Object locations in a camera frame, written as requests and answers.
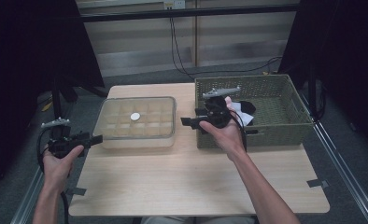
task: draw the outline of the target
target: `wooden table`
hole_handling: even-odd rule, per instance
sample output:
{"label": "wooden table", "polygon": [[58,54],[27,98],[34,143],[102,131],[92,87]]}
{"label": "wooden table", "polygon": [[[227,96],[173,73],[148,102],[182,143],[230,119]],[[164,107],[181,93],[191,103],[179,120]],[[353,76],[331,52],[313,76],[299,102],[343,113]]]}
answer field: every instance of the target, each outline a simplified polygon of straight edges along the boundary
{"label": "wooden table", "polygon": [[[70,205],[72,216],[229,216],[255,214],[234,164],[219,149],[198,149],[193,83],[116,86],[108,98],[173,96],[175,143],[165,148],[90,149]],[[326,213],[330,205],[304,147],[250,147],[248,154],[294,213]]]}

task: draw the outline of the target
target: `person's right hand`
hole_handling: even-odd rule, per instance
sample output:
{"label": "person's right hand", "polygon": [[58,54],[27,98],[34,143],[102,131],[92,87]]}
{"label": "person's right hand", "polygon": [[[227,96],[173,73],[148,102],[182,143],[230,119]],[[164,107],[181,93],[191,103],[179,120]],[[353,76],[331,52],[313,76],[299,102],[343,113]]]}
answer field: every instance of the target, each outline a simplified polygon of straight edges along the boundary
{"label": "person's right hand", "polygon": [[233,119],[230,120],[225,128],[219,129],[207,121],[201,121],[199,125],[208,133],[212,134],[217,145],[228,155],[231,161],[246,153],[243,148],[242,135],[240,129]]}

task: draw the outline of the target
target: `hand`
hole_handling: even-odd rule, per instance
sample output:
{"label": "hand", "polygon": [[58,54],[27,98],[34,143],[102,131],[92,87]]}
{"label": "hand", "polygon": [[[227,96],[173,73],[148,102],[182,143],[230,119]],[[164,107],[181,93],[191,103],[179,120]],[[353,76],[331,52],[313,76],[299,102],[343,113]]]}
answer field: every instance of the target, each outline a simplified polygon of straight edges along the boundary
{"label": "hand", "polygon": [[207,121],[201,121],[199,125],[205,131],[213,135],[217,145],[227,153],[231,161],[234,161],[237,156],[242,155],[244,152],[246,153],[243,148],[240,129],[233,119],[222,129],[214,127]]}
{"label": "hand", "polygon": [[61,193],[64,190],[65,180],[73,167],[73,161],[82,152],[84,146],[74,147],[70,153],[62,159],[54,157],[48,150],[44,153],[45,184],[49,188]]}

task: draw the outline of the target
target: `gray floor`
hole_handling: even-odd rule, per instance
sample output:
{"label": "gray floor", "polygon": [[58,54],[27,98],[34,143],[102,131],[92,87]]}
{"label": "gray floor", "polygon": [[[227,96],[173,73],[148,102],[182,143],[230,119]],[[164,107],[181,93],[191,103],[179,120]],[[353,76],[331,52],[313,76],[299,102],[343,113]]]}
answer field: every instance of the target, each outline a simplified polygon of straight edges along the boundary
{"label": "gray floor", "polygon": [[[189,71],[219,71],[219,70],[246,70],[256,68],[262,63],[252,64],[234,64],[225,66],[213,66],[207,68],[193,68]],[[210,73],[203,74],[202,77],[212,76],[243,76],[260,74],[266,71],[262,70],[246,73]],[[114,85],[127,84],[149,84],[149,83],[178,83],[192,82],[192,79],[186,75],[180,74],[175,70],[146,73],[139,75],[107,77],[105,78],[108,91]],[[98,116],[100,104],[103,98],[88,93],[87,91],[77,89],[79,99],[75,104],[63,104],[63,110],[66,117],[72,121],[72,133],[79,131],[91,132]],[[48,94],[40,96],[40,100],[48,97]],[[336,104],[328,97],[325,116],[322,123],[333,138],[339,153],[346,160],[347,165],[358,178],[368,194],[368,142],[361,133],[353,132],[350,129],[349,120]],[[5,177],[0,181],[0,223],[10,223],[15,215],[21,199],[26,192],[28,185],[32,181],[37,168],[35,159],[35,142],[40,131],[40,123],[48,122],[53,119],[52,110],[40,112],[37,110],[27,131],[27,138],[21,146],[13,146],[20,151],[18,158],[8,169]],[[327,180],[330,184],[324,191],[331,204],[331,210],[327,214],[319,215],[299,215],[303,223],[367,223],[356,201],[347,189],[343,179],[338,174],[323,145],[315,133],[309,134],[304,140],[304,147],[311,160],[315,172],[319,179]],[[73,174],[68,180],[68,187],[74,187],[77,184],[78,177],[85,158],[76,160]],[[63,223],[63,211],[61,209],[59,218]],[[132,223],[132,217],[70,217],[71,223]]]}

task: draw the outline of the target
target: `person's left hand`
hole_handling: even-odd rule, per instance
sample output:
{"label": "person's left hand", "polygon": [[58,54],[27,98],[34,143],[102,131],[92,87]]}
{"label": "person's left hand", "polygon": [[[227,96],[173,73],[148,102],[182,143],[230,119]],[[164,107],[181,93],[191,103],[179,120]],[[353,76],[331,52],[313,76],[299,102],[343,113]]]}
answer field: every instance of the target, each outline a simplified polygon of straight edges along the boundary
{"label": "person's left hand", "polygon": [[73,167],[73,161],[82,152],[84,146],[74,147],[70,153],[62,159],[54,157],[48,150],[44,153],[45,186],[57,190],[64,190],[65,180]]}

